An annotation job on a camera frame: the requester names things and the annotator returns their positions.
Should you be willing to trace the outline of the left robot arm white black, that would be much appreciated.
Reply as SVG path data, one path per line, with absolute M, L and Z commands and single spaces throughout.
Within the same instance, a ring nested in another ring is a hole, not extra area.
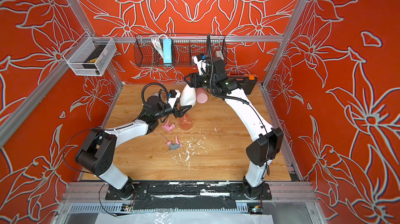
M 141 91 L 142 110 L 131 122 L 112 129 L 90 128 L 77 151 L 75 162 L 107 183 L 123 200 L 134 194 L 132 179 L 114 165 L 115 149 L 152 133 L 169 116 L 182 118 L 196 104 L 196 89 L 167 90 L 161 83 L 149 83 Z

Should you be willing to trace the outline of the opaque pink spray bottle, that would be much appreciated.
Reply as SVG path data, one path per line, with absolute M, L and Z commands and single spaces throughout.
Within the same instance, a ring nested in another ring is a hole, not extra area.
M 207 92 L 203 88 L 196 89 L 196 102 L 205 104 L 208 101 Z

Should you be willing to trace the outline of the white spray bottle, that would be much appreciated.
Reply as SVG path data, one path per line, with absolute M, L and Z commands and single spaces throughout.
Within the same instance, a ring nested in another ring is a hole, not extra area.
M 184 87 L 180 96 L 181 106 L 195 106 L 196 104 L 196 89 L 188 84 Z

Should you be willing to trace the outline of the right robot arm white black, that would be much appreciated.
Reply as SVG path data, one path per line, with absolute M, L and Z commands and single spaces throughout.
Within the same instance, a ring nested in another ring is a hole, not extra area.
M 248 99 L 257 79 L 228 76 L 225 60 L 213 50 L 209 34 L 206 52 L 195 56 L 193 62 L 197 71 L 185 76 L 186 86 L 180 97 L 180 105 L 194 106 L 196 89 L 205 88 L 234 110 L 252 140 L 246 148 L 250 164 L 243 178 L 243 194 L 250 200 L 261 198 L 269 165 L 281 150 L 283 131 L 269 124 Z

